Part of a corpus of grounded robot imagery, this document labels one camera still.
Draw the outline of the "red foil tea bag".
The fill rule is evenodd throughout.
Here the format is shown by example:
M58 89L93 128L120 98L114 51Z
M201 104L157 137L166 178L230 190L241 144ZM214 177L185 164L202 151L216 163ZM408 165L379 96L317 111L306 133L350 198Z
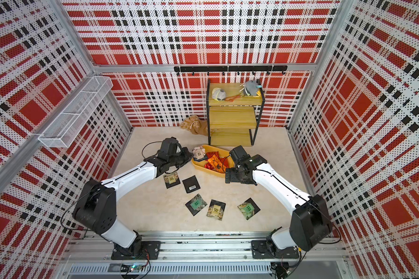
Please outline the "red foil tea bag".
M221 159L221 163L224 168L229 168L229 158L230 156L228 155L227 157Z

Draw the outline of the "orange foil tea bag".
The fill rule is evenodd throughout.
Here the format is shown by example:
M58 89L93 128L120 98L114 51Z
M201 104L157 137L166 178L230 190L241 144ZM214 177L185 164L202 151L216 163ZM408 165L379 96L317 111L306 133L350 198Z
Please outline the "orange foil tea bag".
M208 162L205 164L205 168L218 173L225 173L226 171L226 168L222 166L221 160L216 157L208 159Z

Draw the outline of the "dark oolong tea bag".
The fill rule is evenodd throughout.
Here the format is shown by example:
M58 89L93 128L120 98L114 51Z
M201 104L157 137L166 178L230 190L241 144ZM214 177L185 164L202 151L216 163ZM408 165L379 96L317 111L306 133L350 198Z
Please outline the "dark oolong tea bag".
M178 172L164 174L163 178L164 178L165 186L167 189L172 188L174 186L178 186L181 183Z

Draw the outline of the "illustrated tea bag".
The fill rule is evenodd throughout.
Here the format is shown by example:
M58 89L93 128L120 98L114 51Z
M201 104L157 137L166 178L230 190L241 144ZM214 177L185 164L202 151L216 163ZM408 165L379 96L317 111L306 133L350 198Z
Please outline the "illustrated tea bag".
M201 145L193 149L193 160L196 162L201 162L207 160L206 149Z

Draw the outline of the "dark tea bag barcode side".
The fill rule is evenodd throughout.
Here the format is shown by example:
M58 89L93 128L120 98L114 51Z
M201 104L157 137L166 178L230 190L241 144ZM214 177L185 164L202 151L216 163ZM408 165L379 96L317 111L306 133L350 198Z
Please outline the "dark tea bag barcode side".
M187 194L198 191L201 188L196 176L185 179L183 185Z

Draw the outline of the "green yellow tea bag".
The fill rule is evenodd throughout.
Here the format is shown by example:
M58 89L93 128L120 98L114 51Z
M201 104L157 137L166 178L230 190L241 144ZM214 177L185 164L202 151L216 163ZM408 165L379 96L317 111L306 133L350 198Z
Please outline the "green yellow tea bag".
M240 210L241 214L246 220L251 219L261 210L252 198L247 199L246 201L238 205L237 208Z

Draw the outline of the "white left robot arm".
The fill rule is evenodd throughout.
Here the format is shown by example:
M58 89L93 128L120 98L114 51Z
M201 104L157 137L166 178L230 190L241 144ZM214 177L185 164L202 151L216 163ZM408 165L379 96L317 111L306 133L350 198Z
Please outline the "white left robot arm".
M156 179L170 168L179 169L190 162L193 154L175 137L161 142L160 149L134 168L110 179L90 179L83 187L72 217L106 240L130 248L139 237L117 217L118 201L138 186Z

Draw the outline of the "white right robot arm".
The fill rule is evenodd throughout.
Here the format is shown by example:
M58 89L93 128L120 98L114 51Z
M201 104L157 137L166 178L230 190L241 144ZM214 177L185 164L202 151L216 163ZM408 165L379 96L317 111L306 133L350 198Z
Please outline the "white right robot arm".
M288 228L271 233L274 247L284 250L297 246L310 251L332 232L327 203L320 195L311 196L280 174L260 155L250 156L242 146L229 152L234 167L226 170L225 182L261 185L291 214Z

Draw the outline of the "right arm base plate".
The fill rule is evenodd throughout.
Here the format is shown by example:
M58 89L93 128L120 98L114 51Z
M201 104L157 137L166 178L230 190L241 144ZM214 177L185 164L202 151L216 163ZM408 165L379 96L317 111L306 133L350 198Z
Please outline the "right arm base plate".
M299 252L294 246L279 249L270 240L251 241L251 251L254 259L299 259Z

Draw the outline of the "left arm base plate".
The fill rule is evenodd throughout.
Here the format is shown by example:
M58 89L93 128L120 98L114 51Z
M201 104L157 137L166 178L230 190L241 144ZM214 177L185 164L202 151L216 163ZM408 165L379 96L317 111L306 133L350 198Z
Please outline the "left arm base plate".
M130 247L124 248L118 244L114 244L112 252L112 260L141 260L148 258L149 260L158 259L161 247L160 241L141 241L136 240Z

